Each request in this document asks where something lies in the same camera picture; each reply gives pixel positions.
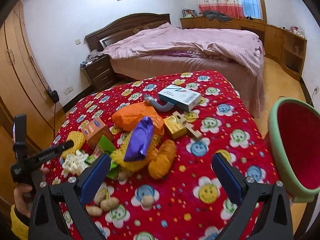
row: green plastic rim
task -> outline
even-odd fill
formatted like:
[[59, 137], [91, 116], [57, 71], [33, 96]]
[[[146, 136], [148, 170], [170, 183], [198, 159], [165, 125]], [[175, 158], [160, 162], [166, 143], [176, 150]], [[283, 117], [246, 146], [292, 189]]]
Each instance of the green plastic rim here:
[[286, 190], [293, 197], [293, 202], [312, 202], [315, 195], [320, 192], [320, 186], [316, 189], [308, 189], [300, 183], [292, 170], [281, 140], [278, 125], [278, 109], [282, 104], [285, 103], [293, 103], [303, 106], [310, 110], [313, 114], [315, 114], [319, 119], [320, 114], [312, 106], [303, 101], [295, 98], [283, 98], [278, 100], [273, 105], [272, 109], [269, 112], [268, 119], [269, 138], [272, 147], [272, 154], [276, 163], [277, 171]]

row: black cuff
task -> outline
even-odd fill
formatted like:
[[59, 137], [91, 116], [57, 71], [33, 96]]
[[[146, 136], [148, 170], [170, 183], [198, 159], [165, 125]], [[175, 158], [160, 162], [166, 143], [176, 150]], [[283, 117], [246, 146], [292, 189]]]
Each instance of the black cuff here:
[[30, 223], [30, 218], [26, 217], [25, 215], [22, 215], [18, 210], [17, 210], [17, 207], [15, 206], [14, 207], [14, 212], [17, 216], [17, 218], [22, 222], [24, 223], [27, 227], [29, 226], [29, 223]]

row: yellow sleeve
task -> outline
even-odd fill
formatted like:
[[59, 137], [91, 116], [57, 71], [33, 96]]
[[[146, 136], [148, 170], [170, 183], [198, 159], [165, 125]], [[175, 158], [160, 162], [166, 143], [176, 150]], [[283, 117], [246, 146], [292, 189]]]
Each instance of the yellow sleeve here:
[[29, 232], [29, 227], [27, 227], [24, 223], [22, 223], [16, 213], [14, 212], [14, 205], [11, 207], [11, 230], [12, 232], [19, 237], [21, 240], [28, 240], [28, 232]]

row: blue and white medicine box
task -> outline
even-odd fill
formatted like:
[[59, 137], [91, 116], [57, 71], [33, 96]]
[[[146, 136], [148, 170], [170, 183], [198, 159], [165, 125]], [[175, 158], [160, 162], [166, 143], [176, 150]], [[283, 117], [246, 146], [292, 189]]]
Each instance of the blue and white medicine box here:
[[167, 86], [158, 95], [162, 101], [173, 103], [186, 112], [190, 112], [201, 101], [200, 93], [175, 85]]

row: purple foil package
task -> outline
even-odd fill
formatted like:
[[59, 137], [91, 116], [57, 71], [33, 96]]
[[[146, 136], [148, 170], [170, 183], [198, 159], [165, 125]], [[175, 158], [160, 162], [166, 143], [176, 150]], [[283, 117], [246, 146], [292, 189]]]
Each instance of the purple foil package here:
[[124, 156], [125, 162], [143, 161], [153, 137], [153, 123], [150, 117], [143, 117], [132, 131], [127, 152]]

